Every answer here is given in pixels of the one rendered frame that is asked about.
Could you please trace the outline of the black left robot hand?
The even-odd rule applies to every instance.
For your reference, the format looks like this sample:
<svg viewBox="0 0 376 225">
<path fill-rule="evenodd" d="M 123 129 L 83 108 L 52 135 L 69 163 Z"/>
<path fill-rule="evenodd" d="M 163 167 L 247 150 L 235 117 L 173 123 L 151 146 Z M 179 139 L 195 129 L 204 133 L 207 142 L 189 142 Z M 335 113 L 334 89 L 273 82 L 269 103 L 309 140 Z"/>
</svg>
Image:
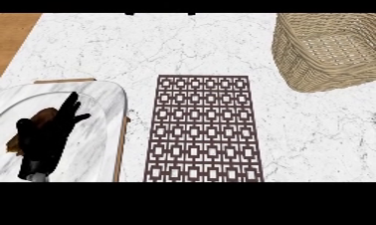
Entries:
<svg viewBox="0 0 376 225">
<path fill-rule="evenodd" d="M 20 147 L 24 151 L 18 173 L 21 179 L 27 180 L 27 176 L 36 173 L 48 176 L 54 173 L 76 124 L 92 116 L 89 113 L 77 114 L 80 106 L 79 94 L 71 93 L 55 118 L 42 128 L 38 128 L 29 118 L 18 120 Z"/>
</svg>

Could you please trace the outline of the brown croissant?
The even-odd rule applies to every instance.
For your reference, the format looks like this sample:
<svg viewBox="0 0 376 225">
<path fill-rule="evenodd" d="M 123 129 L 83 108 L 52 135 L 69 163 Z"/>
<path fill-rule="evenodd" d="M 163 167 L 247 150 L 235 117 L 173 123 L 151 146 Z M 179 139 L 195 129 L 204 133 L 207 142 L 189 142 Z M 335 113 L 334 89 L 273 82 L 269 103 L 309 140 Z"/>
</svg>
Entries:
<svg viewBox="0 0 376 225">
<path fill-rule="evenodd" d="M 43 125 L 55 118 L 58 110 L 55 108 L 46 108 L 40 110 L 32 117 L 32 122 L 36 124 L 38 128 L 42 128 Z M 7 143 L 7 151 L 15 152 L 18 155 L 24 154 L 24 151 L 20 147 L 20 136 L 15 135 Z"/>
</svg>

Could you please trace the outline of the brown patterned placemat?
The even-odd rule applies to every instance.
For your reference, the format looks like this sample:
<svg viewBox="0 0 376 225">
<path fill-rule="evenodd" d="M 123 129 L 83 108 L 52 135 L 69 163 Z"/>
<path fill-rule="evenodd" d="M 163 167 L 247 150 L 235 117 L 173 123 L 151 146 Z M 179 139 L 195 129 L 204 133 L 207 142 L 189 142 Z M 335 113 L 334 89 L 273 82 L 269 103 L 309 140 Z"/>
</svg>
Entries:
<svg viewBox="0 0 376 225">
<path fill-rule="evenodd" d="M 158 77 L 145 182 L 262 182 L 247 76 Z"/>
</svg>

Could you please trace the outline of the tan wicker basket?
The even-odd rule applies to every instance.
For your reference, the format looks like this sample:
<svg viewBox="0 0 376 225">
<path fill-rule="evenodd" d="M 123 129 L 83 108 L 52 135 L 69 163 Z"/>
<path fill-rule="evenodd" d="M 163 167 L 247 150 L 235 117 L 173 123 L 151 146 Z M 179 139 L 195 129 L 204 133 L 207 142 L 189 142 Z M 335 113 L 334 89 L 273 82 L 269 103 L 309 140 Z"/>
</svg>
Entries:
<svg viewBox="0 0 376 225">
<path fill-rule="evenodd" d="M 376 13 L 278 13 L 272 55 L 299 92 L 376 81 Z"/>
</svg>

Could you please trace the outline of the white marble tray, wooden rim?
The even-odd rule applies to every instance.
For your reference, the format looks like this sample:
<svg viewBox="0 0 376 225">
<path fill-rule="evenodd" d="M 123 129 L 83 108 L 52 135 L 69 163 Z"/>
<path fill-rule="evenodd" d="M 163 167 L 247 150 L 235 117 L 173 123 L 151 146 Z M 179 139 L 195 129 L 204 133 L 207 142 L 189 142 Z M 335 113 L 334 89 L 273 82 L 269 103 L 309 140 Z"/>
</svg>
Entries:
<svg viewBox="0 0 376 225">
<path fill-rule="evenodd" d="M 17 135 L 17 121 L 32 118 L 42 109 L 58 109 L 71 92 L 79 93 L 82 102 L 77 114 L 89 113 L 92 117 L 74 127 L 51 181 L 116 180 L 127 94 L 113 82 L 86 81 L 0 88 L 0 182 L 21 182 L 23 157 L 7 150 Z"/>
</svg>

